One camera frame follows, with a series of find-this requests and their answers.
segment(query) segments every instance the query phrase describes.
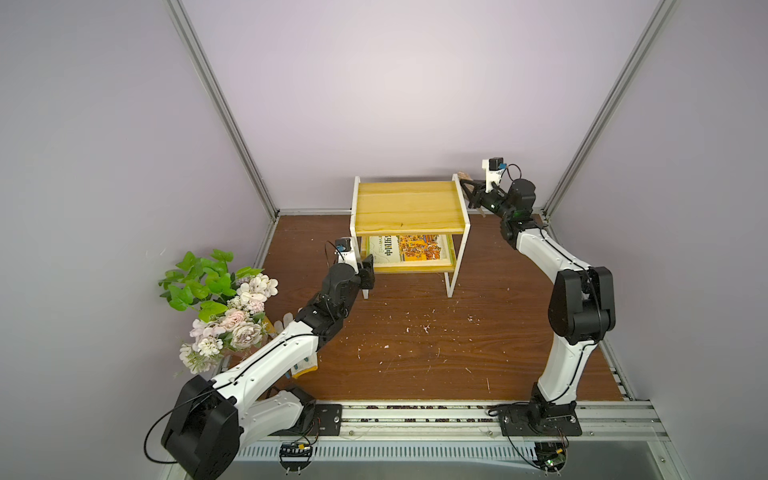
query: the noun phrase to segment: book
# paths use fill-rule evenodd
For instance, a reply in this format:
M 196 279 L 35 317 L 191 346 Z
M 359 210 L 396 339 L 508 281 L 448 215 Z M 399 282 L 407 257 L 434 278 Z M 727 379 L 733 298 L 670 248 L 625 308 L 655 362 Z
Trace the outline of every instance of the book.
M 447 235 L 382 235 L 368 238 L 376 266 L 451 265 Z

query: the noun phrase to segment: brown floor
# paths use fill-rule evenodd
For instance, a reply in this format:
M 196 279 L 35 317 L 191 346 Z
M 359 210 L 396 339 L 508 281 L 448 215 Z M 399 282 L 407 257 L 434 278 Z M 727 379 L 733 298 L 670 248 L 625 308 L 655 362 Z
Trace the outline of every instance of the brown floor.
M 453 298 L 442 273 L 377 276 L 370 298 L 359 295 L 344 328 L 320 350 L 318 370 L 297 382 L 318 399 L 527 400 L 552 344 L 552 283 L 502 240 L 498 218 L 470 221 Z M 323 244 L 344 236 L 348 216 L 280 218 L 264 264 L 280 281 L 266 303 L 269 318 L 306 304 L 327 272 Z M 621 400 L 599 349 L 578 398 Z

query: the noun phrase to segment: pink flower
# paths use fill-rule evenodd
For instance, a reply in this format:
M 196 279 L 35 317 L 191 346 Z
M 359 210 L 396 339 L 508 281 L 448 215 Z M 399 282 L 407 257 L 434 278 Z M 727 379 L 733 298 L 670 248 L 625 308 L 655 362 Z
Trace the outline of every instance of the pink flower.
M 221 320 L 221 326 L 227 331 L 231 332 L 235 329 L 236 326 L 240 325 L 242 322 L 245 322 L 245 319 L 247 318 L 247 315 L 242 310 L 227 310 L 227 314 L 224 316 L 224 318 Z

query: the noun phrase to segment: green leaf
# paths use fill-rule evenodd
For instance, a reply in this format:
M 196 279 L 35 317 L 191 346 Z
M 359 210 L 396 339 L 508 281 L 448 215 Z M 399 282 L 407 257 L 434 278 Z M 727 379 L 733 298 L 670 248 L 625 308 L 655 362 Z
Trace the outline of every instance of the green leaf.
M 192 294 L 201 300 L 210 295 L 210 288 L 196 280 L 189 282 L 187 285 L 192 290 Z
M 176 266 L 181 268 L 183 271 L 187 272 L 189 271 L 190 268 L 192 268 L 192 266 L 195 264 L 196 261 L 197 261 L 197 257 L 194 256 L 194 253 L 187 252 L 184 255 L 184 260 L 177 263 Z
M 228 310 L 226 305 L 223 305 L 212 300 L 200 303 L 200 320 L 204 322 L 210 322 L 210 318 L 214 315 L 219 315 Z
M 232 252 L 224 252 L 217 248 L 214 248 L 214 252 L 210 255 L 211 258 L 215 258 L 221 262 L 231 262 L 235 259 L 235 254 Z
M 192 289 L 187 285 L 184 287 L 184 290 L 181 290 L 181 294 L 179 295 L 179 299 L 181 299 L 182 302 L 189 305 L 194 300 L 194 295 L 192 295 Z
M 169 285 L 168 291 L 170 292 L 170 297 L 172 299 L 177 299 L 179 298 L 179 295 L 181 295 L 181 288 L 175 285 Z
M 201 276 L 203 276 L 203 266 L 200 265 L 200 262 L 196 262 L 192 268 L 190 269 L 189 274 L 184 277 L 184 282 L 187 282 L 188 280 L 199 280 Z
M 165 273 L 165 279 L 170 280 L 171 282 L 178 282 L 183 278 L 184 278 L 184 272 L 182 272 L 181 270 L 168 270 Z
M 221 276 L 229 276 L 229 272 L 227 271 L 227 264 L 225 262 L 216 262 L 213 265 L 211 265 L 212 269 L 216 271 Z
M 249 276 L 249 275 L 256 276 L 259 273 L 262 273 L 263 271 L 264 271 L 263 268 L 253 268 L 251 266 L 244 266 L 243 268 L 235 272 L 235 276 L 237 278 L 243 278 L 244 276 Z
M 168 302 L 168 305 L 172 306 L 173 308 L 175 308 L 180 312 L 183 312 L 187 309 L 187 304 L 182 302 L 181 299 L 178 299 L 178 298 L 171 299 L 171 301 Z
M 216 272 L 208 273 L 208 276 L 205 277 L 205 284 L 211 293 L 221 293 L 223 286 L 219 283 L 219 279 L 219 274 Z

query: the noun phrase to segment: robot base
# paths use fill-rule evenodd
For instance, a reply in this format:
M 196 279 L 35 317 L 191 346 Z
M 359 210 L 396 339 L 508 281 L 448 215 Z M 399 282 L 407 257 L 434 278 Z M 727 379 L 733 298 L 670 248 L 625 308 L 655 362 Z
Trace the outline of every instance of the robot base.
M 534 384 L 529 403 L 499 405 L 495 411 L 504 436 L 578 437 L 581 435 L 581 425 L 576 417 L 576 402 L 565 405 L 546 402 L 537 384 Z
M 306 436 L 310 440 L 312 437 L 318 435 L 321 437 L 337 437 L 341 433 L 341 409 L 342 406 L 338 403 L 321 403 L 319 405 L 314 405 L 314 412 L 312 413 L 310 420 L 310 425 L 312 425 L 311 429 L 302 431 L 297 423 L 289 429 L 274 432 L 272 435 L 292 436 L 301 435 L 306 432 Z

